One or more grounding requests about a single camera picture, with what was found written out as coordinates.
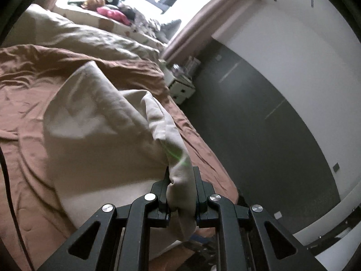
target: orange plush toy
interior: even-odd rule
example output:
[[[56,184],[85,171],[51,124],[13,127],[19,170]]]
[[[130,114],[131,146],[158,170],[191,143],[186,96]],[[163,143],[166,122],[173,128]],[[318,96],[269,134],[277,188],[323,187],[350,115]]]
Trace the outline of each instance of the orange plush toy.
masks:
[[[105,0],[86,0],[82,4],[83,9],[96,11],[98,7],[105,6]]]

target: plush toy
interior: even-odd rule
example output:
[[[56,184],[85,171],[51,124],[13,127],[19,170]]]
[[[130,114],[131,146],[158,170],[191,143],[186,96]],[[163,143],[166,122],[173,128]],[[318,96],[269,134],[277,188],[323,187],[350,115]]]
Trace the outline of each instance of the plush toy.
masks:
[[[98,7],[102,7],[104,5],[105,5],[105,0],[86,0],[84,1],[81,7],[83,9],[96,11]]]
[[[123,13],[121,13],[119,10],[113,10],[109,7],[98,7],[96,11],[105,17],[114,19],[115,21],[118,21],[120,23],[125,24],[126,26],[130,26],[131,22],[128,20],[127,16],[125,16]]]

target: silver screw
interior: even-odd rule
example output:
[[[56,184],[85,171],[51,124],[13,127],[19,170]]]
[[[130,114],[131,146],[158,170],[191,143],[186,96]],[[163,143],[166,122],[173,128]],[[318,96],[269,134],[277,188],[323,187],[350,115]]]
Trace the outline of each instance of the silver screw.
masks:
[[[260,213],[263,211],[263,207],[261,205],[253,205],[252,210],[256,213]]]
[[[103,210],[103,212],[110,212],[111,210],[113,210],[113,205],[111,205],[111,204],[105,204],[105,205],[102,207],[102,210]]]
[[[144,199],[146,199],[147,201],[152,201],[156,198],[156,195],[155,194],[152,194],[152,193],[148,193],[144,196]]]
[[[219,201],[221,199],[221,196],[220,195],[217,195],[217,194],[213,194],[213,195],[210,195],[209,198],[216,202],[216,201]]]

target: pink blanket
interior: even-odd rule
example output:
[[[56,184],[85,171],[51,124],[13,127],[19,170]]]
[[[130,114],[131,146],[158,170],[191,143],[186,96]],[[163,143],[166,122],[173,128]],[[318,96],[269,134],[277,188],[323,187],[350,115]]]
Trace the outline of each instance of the pink blanket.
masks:
[[[64,214],[46,170],[42,116],[63,82],[94,60],[118,89],[147,89],[172,115],[194,166],[216,193],[237,201],[236,187],[214,153],[172,101],[163,74],[151,61],[103,61],[82,54],[33,45],[0,50],[0,145],[8,164],[15,211],[35,268],[75,228]],[[0,237],[22,270],[20,250],[0,175]]]

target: black cable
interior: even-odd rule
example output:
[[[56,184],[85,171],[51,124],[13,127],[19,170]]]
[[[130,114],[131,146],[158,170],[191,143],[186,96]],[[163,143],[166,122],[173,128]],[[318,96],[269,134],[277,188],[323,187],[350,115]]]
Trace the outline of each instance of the black cable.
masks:
[[[8,167],[7,167],[7,165],[6,165],[5,157],[4,157],[4,154],[3,154],[3,152],[2,152],[1,147],[0,147],[0,166],[1,166],[1,169],[2,169],[2,174],[3,174],[3,176],[4,176],[6,197],[7,197],[7,199],[8,199],[8,204],[9,204],[9,208],[10,208],[10,213],[11,213],[11,217],[13,218],[13,222],[14,222],[14,225],[15,225],[16,233],[17,233],[17,235],[18,235],[21,248],[22,248],[23,251],[24,251],[24,254],[25,254],[26,260],[28,261],[28,264],[29,264],[29,266],[30,266],[30,269],[31,269],[31,271],[35,271],[34,266],[33,266],[32,262],[31,262],[29,253],[28,253],[28,251],[26,250],[24,240],[23,240],[23,238],[22,238],[22,236],[21,236],[21,232],[20,232],[20,227],[19,227],[19,224],[18,224],[18,220],[16,219],[15,210],[14,210],[14,205],[13,205],[13,201],[12,201],[12,198],[11,198],[11,192],[10,192],[10,178],[9,178]]]

